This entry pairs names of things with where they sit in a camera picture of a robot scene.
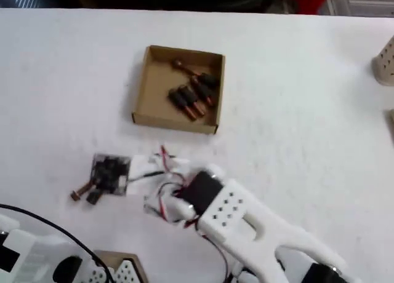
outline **cardboard piece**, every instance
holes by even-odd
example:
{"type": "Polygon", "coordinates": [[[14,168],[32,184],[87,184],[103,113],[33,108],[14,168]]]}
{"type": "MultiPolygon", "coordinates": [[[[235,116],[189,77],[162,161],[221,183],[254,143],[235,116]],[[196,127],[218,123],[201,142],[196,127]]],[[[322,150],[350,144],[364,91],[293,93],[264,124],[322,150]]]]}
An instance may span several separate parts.
{"type": "Polygon", "coordinates": [[[133,122],[146,126],[215,134],[222,106],[224,68],[225,57],[220,54],[162,46],[147,47],[140,93],[135,111],[132,113],[133,122]],[[205,106],[206,114],[194,122],[167,97],[170,89],[182,84],[190,85],[188,75],[171,66],[171,61],[176,58],[195,71],[213,74],[220,79],[220,86],[214,90],[215,107],[209,108],[199,101],[205,106]]]}

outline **red wire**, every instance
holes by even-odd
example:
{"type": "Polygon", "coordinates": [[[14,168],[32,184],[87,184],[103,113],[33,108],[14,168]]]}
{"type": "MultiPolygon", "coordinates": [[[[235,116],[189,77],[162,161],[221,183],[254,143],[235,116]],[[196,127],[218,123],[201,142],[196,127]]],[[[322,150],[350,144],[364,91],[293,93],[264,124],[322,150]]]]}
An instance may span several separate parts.
{"type": "MultiPolygon", "coordinates": [[[[170,169],[168,168],[168,165],[167,165],[168,152],[167,152],[166,148],[165,148],[163,145],[161,145],[160,148],[161,148],[161,157],[162,157],[162,159],[163,159],[164,170],[165,170],[166,172],[169,172],[170,169]]],[[[183,182],[182,184],[183,184],[183,185],[185,184],[186,179],[185,179],[185,177],[184,177],[182,174],[177,173],[177,172],[173,172],[172,174],[178,175],[178,176],[182,179],[182,182],[183,182]]]]}
{"type": "Polygon", "coordinates": [[[163,206],[163,202],[161,200],[161,196],[159,196],[159,204],[160,204],[161,217],[163,218],[163,220],[167,221],[166,214],[164,213],[164,206],[163,206]]]}
{"type": "Polygon", "coordinates": [[[167,166],[167,157],[166,157],[168,155],[168,153],[163,145],[160,148],[161,148],[161,157],[163,159],[163,166],[164,166],[164,169],[168,172],[169,168],[167,166]]]}

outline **black cable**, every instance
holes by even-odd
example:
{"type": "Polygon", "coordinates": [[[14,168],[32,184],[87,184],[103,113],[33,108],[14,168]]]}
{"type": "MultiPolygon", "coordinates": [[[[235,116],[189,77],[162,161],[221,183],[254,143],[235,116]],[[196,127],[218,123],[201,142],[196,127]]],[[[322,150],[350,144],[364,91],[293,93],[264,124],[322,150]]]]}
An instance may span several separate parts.
{"type": "Polygon", "coordinates": [[[146,173],[146,174],[141,175],[140,177],[131,178],[131,179],[129,179],[129,180],[127,181],[127,183],[133,183],[133,182],[135,182],[135,181],[137,181],[137,180],[141,180],[141,179],[143,179],[143,178],[155,177],[155,176],[161,175],[161,174],[165,174],[165,171],[163,171],[163,170],[157,170],[157,171],[154,171],[154,172],[149,172],[149,173],[146,173]]]}
{"type": "Polygon", "coordinates": [[[0,204],[0,208],[3,209],[7,209],[7,210],[11,210],[11,211],[16,211],[19,213],[23,213],[25,215],[28,215],[29,217],[33,217],[55,229],[57,229],[58,231],[60,231],[61,233],[63,233],[64,235],[66,235],[67,237],[69,237],[72,241],[74,241],[75,243],[77,243],[77,245],[80,246],[80,248],[82,248],[83,250],[85,250],[92,258],[93,260],[98,264],[101,265],[104,268],[104,272],[107,275],[107,279],[105,280],[105,283],[109,283],[110,281],[112,283],[115,283],[114,279],[111,276],[110,270],[108,269],[108,267],[105,265],[105,263],[93,252],[91,251],[89,248],[87,248],[80,240],[78,240],[77,238],[75,238],[73,235],[71,235],[68,231],[66,231],[65,229],[61,228],[60,226],[56,225],[55,223],[52,223],[49,220],[46,220],[43,217],[40,217],[39,215],[36,215],[30,211],[27,211],[25,209],[19,208],[19,207],[15,207],[15,206],[11,206],[11,205],[6,205],[6,204],[0,204]]]}

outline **white tabletop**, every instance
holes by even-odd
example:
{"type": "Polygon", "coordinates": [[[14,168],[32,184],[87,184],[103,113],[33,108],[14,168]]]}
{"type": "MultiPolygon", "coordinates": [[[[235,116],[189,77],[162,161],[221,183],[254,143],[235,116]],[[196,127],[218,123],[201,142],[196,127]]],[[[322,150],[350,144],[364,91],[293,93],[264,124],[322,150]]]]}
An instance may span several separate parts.
{"type": "Polygon", "coordinates": [[[136,253],[152,283],[220,282],[212,246],[144,215],[139,196],[107,196],[93,209],[70,201],[95,152],[148,154],[164,143],[227,169],[365,282],[391,282],[394,149],[384,111],[394,88],[376,83],[370,61],[393,27],[382,18],[0,10],[0,202],[93,249],[136,253]],[[217,135],[133,125],[151,44],[226,55],[217,135]]]}

